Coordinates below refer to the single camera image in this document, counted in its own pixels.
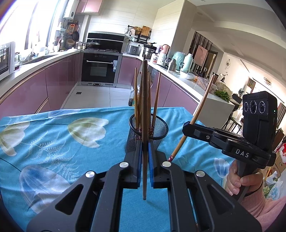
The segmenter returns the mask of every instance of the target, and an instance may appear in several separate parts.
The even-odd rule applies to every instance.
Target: triangular cutout
[[[56,204],[56,210],[71,215],[83,188],[83,185],[76,186],[65,198]]]
[[[213,185],[208,185],[207,188],[210,193],[210,196],[212,197],[212,201],[214,203],[218,215],[228,212],[234,208],[234,206],[228,201],[228,199],[222,194],[220,194]]]

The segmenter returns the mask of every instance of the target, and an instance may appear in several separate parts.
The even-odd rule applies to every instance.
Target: oven handle
[[[88,62],[88,63],[103,63],[103,64],[113,64],[113,62],[100,62],[100,61],[89,61],[89,60],[87,60],[86,62]]]

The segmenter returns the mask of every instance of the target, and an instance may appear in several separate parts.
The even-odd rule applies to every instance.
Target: black mesh cup
[[[141,129],[138,130],[135,128],[134,114],[129,119],[129,126],[130,129],[129,129],[127,143],[125,146],[126,153],[136,150],[137,141],[140,140],[142,136]],[[162,139],[167,136],[168,131],[169,128],[167,123],[160,117],[156,116],[154,133],[152,134],[151,132],[149,132],[149,140],[153,140],[155,151],[158,149]]]

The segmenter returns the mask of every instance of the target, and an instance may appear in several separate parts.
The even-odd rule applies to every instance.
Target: white countertop
[[[14,73],[7,76],[0,81],[0,97],[2,97],[10,88],[16,85],[19,81],[23,80],[30,74],[36,72],[37,70],[70,55],[79,53],[80,51],[62,51],[54,52],[49,55],[55,55],[53,57],[38,61],[32,64],[21,65],[19,69],[15,70]]]
[[[143,60],[143,57],[137,56],[137,55],[130,55],[130,54],[123,53],[123,56],[132,57],[132,58],[137,58],[139,60]],[[148,65],[150,65],[151,67],[155,68],[159,72],[163,73],[165,76],[170,78],[176,84],[181,86],[190,95],[193,95],[195,98],[197,98],[198,99],[198,101],[196,101],[197,103],[199,103],[199,101],[202,100],[202,98],[204,96],[204,93],[205,93],[205,90],[203,90],[199,86],[196,86],[196,84],[194,82],[189,81],[189,80],[187,80],[185,78],[180,78],[180,74],[179,73],[174,73],[172,71],[168,71],[168,70],[162,68],[161,66],[159,66],[159,65],[157,65],[157,64],[155,64],[153,62],[149,62],[148,61]],[[232,105],[231,102],[227,103],[225,100],[222,100],[220,97],[218,97],[216,95],[213,95],[213,94],[208,94],[207,98],[210,98],[210,99],[213,99],[213,100],[216,100],[216,101],[220,101],[220,102]]]

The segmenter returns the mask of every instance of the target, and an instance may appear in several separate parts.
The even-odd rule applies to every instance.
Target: ribbed cuff
[[[246,209],[250,210],[257,207],[263,200],[265,200],[263,192],[263,184],[253,194],[243,198],[241,205]]]

